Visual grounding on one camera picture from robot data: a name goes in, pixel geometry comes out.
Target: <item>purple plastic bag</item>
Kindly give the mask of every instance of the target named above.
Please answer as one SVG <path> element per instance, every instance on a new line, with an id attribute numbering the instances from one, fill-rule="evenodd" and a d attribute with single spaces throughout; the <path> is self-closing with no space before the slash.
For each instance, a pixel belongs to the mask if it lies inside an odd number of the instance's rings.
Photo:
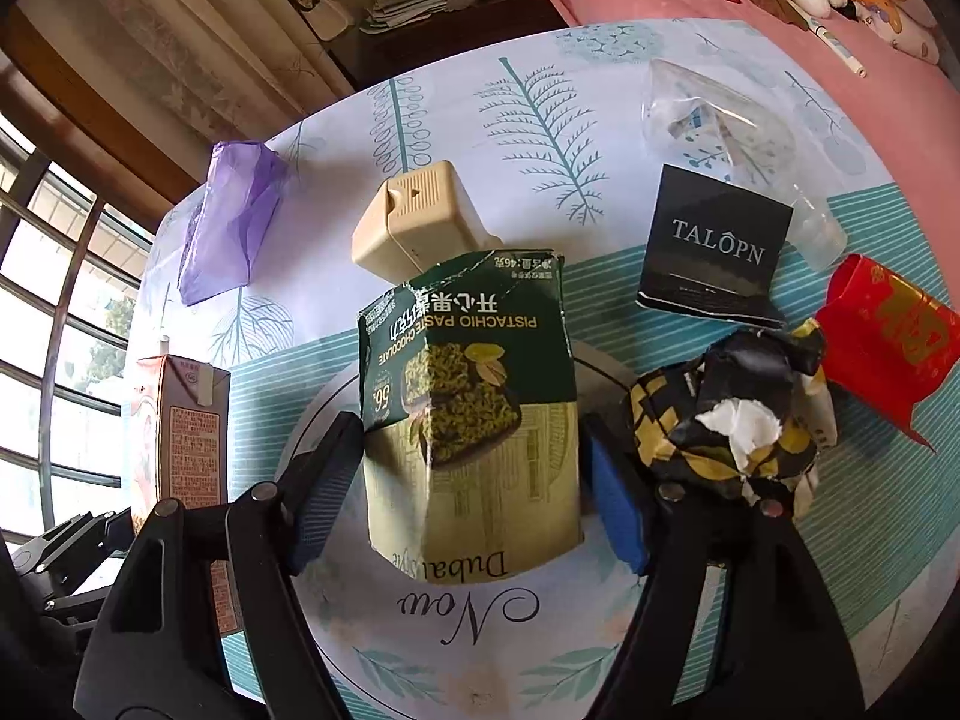
<path id="1" fill-rule="evenodd" d="M 186 230 L 179 293 L 192 306 L 250 283 L 287 167 L 263 143 L 217 143 Z"/>

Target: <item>window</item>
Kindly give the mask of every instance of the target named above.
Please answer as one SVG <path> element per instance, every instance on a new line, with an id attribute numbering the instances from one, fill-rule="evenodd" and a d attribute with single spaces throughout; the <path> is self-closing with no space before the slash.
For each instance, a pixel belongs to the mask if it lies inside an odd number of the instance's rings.
<path id="1" fill-rule="evenodd" d="M 152 235 L 0 116 L 0 527 L 126 508 L 120 403 Z M 108 583 L 118 560 L 96 579 Z"/>

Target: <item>window bar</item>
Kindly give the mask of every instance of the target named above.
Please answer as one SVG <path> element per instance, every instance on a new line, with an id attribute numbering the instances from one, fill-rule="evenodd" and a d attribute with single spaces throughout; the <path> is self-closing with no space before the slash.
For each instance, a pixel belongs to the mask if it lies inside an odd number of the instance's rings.
<path id="1" fill-rule="evenodd" d="M 13 165 L 13 167 L 16 167 L 16 170 L 19 172 L 29 156 L 30 151 L 27 151 L 20 143 L 14 141 L 10 135 L 4 132 L 3 127 L 0 125 L 0 157 L 3 157 Z"/>
<path id="2" fill-rule="evenodd" d="M 53 303 L 48 303 L 39 295 L 34 295 L 34 293 L 30 292 L 30 290 L 21 287 L 21 285 L 16 283 L 16 281 L 8 279 L 7 276 L 4 276 L 3 274 L 0 274 L 0 290 L 6 290 L 6 292 L 10 293 L 15 298 L 19 298 L 27 305 L 37 309 L 37 311 L 44 312 L 48 317 L 54 316 L 54 310 L 56 307 Z M 76 330 L 80 330 L 83 333 L 86 333 L 88 336 L 93 336 L 93 338 L 96 338 L 97 341 L 109 343 L 111 346 L 116 346 L 118 349 L 123 349 L 123 351 L 127 350 L 126 338 L 123 336 L 118 336 L 117 333 L 112 333 L 109 330 L 104 330 L 103 327 L 98 327 L 92 322 L 88 322 L 86 319 L 75 317 L 74 314 L 66 314 L 66 325 L 67 327 L 73 327 Z"/>
<path id="3" fill-rule="evenodd" d="M 25 209 L 30 204 L 30 200 L 37 193 L 48 167 L 50 167 L 49 157 L 39 151 L 34 151 L 17 169 L 16 178 L 13 180 L 8 196 L 11 202 L 16 204 L 16 208 L 8 206 L 10 210 L 6 211 L 3 209 L 3 205 L 7 205 L 6 202 L 0 205 L 0 264 L 3 263 L 3 258 L 7 256 L 7 250 L 13 240 L 13 233 L 16 233 L 16 225 L 20 223 L 22 218 L 17 210 Z"/>
<path id="4" fill-rule="evenodd" d="M 43 380 L 40 383 L 40 512 L 43 515 L 43 527 L 52 528 L 56 525 L 54 519 L 54 495 L 51 486 L 50 467 L 50 423 L 54 409 L 54 378 L 56 377 L 56 358 L 59 356 L 59 344 L 64 336 L 66 326 L 66 309 L 70 305 L 70 296 L 73 295 L 77 275 L 83 264 L 86 249 L 90 246 L 93 231 L 97 228 L 97 220 L 104 210 L 104 199 L 98 197 L 86 215 L 83 229 L 80 230 L 76 244 L 73 247 L 73 256 L 66 269 L 64 285 L 61 287 L 61 296 L 56 302 L 54 320 L 50 328 L 50 341 L 47 343 L 47 359 L 43 366 Z"/>
<path id="5" fill-rule="evenodd" d="M 78 242 L 74 241 L 69 235 L 61 233 L 61 231 L 56 229 L 49 221 L 42 220 L 42 218 L 29 208 L 21 206 L 7 194 L 6 191 L 0 191 L 0 205 L 13 211 L 15 215 L 27 224 L 34 225 L 41 233 L 45 234 L 48 238 L 52 238 L 67 251 L 74 251 L 76 249 Z M 123 269 L 117 268 L 112 262 L 104 260 L 100 255 L 94 254 L 92 251 L 85 251 L 85 255 L 83 256 L 90 265 L 96 266 L 96 268 L 104 271 L 108 276 L 113 276 L 117 281 L 123 282 L 128 287 L 133 287 L 135 290 L 140 289 L 140 280 L 136 278 L 136 276 L 131 276 L 131 274 L 123 271 Z"/>
<path id="6" fill-rule="evenodd" d="M 0 446 L 0 461 L 9 463 L 12 466 L 18 466 L 27 471 L 40 471 L 40 461 L 37 458 L 25 455 L 23 452 L 17 452 L 8 449 L 6 446 Z M 101 473 L 100 471 L 86 471 L 75 469 L 73 466 L 62 466 L 58 463 L 50 464 L 50 472 L 53 476 L 59 476 L 64 479 L 72 479 L 74 482 L 83 482 L 88 485 L 99 485 L 104 488 L 119 488 L 120 477 L 111 473 Z"/>
<path id="7" fill-rule="evenodd" d="M 47 173 L 46 181 L 53 189 L 68 196 L 70 201 L 79 206 L 83 213 L 88 213 L 90 206 L 93 205 L 93 200 L 91 200 L 85 194 L 81 194 L 76 187 L 68 184 L 59 175 L 52 171 Z M 131 230 L 126 223 L 123 223 L 123 221 L 119 220 L 118 218 L 114 218 L 112 213 L 110 213 L 109 208 L 107 208 L 107 210 L 100 216 L 100 223 L 104 225 L 105 228 L 116 233 L 120 237 L 127 239 L 127 241 L 131 242 L 141 250 L 150 250 L 150 242 L 143 238 L 141 234 Z"/>
<path id="8" fill-rule="evenodd" d="M 13 381 L 17 381 L 20 384 L 32 386 L 34 389 L 40 389 L 40 386 L 43 383 L 43 380 L 40 378 L 40 376 L 35 376 L 31 372 L 23 370 L 22 367 L 17 367 L 16 365 L 13 365 L 12 362 L 7 362 L 6 360 L 0 360 L 0 373 L 7 375 L 13 379 Z M 78 389 L 70 389 L 69 386 L 54 384 L 54 395 L 64 400 L 68 400 L 71 403 L 76 403 L 78 406 L 85 406 L 88 409 L 109 413 L 113 416 L 120 415 L 119 404 L 112 403 L 109 400 L 104 400 L 96 395 L 88 395 L 86 392 L 78 391 Z"/>
<path id="9" fill-rule="evenodd" d="M 18 531 L 8 531 L 6 528 L 1 528 L 3 530 L 3 541 L 6 541 L 8 544 L 13 544 L 14 546 L 22 547 L 27 541 L 30 541 L 33 536 L 27 536 L 26 533 L 18 533 Z"/>

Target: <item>clear plastic bag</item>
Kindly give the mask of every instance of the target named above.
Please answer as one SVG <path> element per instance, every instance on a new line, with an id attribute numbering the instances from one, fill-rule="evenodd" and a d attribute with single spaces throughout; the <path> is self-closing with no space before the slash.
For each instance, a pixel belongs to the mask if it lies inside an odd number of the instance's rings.
<path id="1" fill-rule="evenodd" d="M 793 208 L 786 240 L 813 271 L 827 269 L 843 253 L 847 233 L 806 178 L 815 162 L 784 120 L 763 105 L 707 76 L 654 59 L 642 121 L 646 142 L 664 162 Z"/>

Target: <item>red packet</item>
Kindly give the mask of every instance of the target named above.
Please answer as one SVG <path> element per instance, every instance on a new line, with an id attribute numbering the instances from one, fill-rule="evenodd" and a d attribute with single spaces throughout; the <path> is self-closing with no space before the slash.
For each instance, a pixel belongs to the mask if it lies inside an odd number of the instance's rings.
<path id="1" fill-rule="evenodd" d="M 911 425 L 913 407 L 960 356 L 960 317 L 891 269 L 852 254 L 830 279 L 816 319 L 827 336 L 827 379 L 930 446 Z"/>

